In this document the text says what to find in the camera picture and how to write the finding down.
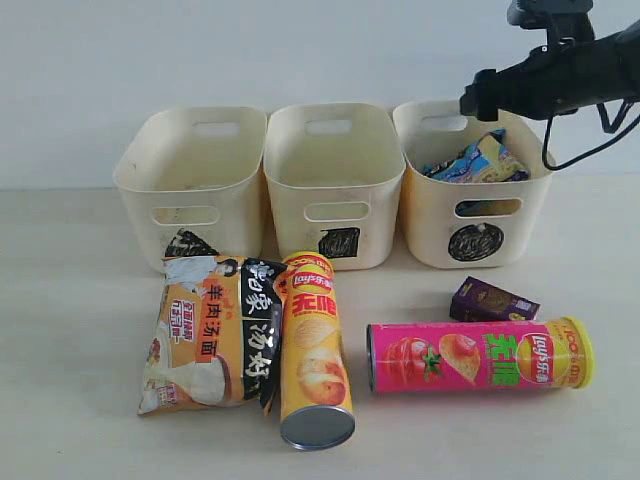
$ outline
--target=tomato image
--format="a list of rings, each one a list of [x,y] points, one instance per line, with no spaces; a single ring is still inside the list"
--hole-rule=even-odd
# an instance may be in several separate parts
[[[394,383],[419,385],[442,376],[442,356],[426,340],[405,337],[389,345],[383,355],[387,375]]]

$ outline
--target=small purple carton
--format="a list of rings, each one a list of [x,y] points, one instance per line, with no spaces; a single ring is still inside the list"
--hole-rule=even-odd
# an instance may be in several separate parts
[[[535,320],[540,304],[467,277],[451,301],[449,316],[461,322]]]

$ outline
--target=white table surface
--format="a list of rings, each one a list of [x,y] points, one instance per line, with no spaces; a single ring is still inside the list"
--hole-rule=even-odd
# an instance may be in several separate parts
[[[365,325],[446,320],[470,273],[418,263],[398,235],[381,267],[337,275],[356,433],[301,453],[255,404],[138,418],[162,278],[117,192],[0,193],[0,478],[639,478],[639,195],[640,176],[557,178],[525,257],[473,271],[542,319],[581,318],[592,386],[372,395]]]

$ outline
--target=yellow can lid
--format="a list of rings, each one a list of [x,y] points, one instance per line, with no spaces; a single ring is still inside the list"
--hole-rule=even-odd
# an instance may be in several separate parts
[[[586,364],[584,381],[575,388],[585,388],[593,380],[593,374],[596,369],[596,356],[593,350],[593,345],[591,343],[591,338],[589,337],[589,333],[587,332],[587,329],[585,328],[584,324],[580,320],[573,317],[564,317],[564,318],[569,320],[576,327],[576,330],[580,334],[582,344],[584,345],[584,359]]]

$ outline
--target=cream plastic bin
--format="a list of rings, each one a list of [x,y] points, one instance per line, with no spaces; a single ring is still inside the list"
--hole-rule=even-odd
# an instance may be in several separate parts
[[[227,255],[260,254],[266,127],[247,107],[169,110],[143,125],[113,179],[154,269],[180,228]]]
[[[496,123],[462,117],[457,101],[407,103],[396,108],[393,119],[409,163],[400,215],[413,255],[438,268],[495,267],[517,260],[526,250],[551,183],[535,133],[520,117],[506,112]],[[530,180],[451,184],[421,174],[425,165],[454,159],[497,128],[506,128],[505,145],[529,169]],[[496,214],[456,214],[460,202],[474,200],[494,201]]]
[[[269,121],[264,169],[280,254],[311,250],[337,270],[391,251],[405,162],[391,118],[372,105],[297,105]]]

